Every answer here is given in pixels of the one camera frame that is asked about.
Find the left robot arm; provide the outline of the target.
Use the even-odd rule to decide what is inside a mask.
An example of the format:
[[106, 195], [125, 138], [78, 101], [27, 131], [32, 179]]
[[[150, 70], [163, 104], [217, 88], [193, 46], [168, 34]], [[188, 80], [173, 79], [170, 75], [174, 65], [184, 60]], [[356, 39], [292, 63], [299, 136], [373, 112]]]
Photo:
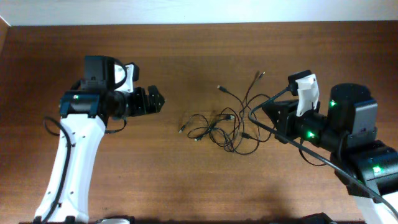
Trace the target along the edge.
[[139, 67], [102, 56], [84, 57], [84, 76], [61, 97], [56, 120], [57, 153], [34, 223], [88, 223], [88, 197], [96, 153], [102, 138], [118, 133], [109, 119], [124, 124], [130, 117], [161, 111], [165, 98], [156, 86], [135, 87]]

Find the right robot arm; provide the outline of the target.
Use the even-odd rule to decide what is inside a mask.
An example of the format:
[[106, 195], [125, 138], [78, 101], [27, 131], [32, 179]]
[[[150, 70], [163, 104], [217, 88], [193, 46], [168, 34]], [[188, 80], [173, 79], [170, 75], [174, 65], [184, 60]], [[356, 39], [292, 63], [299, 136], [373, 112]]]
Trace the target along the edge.
[[368, 88], [334, 86], [326, 115], [316, 84], [287, 89], [296, 100], [272, 97], [261, 105], [275, 137], [332, 167], [366, 223], [397, 223], [397, 151], [376, 138], [378, 104]]

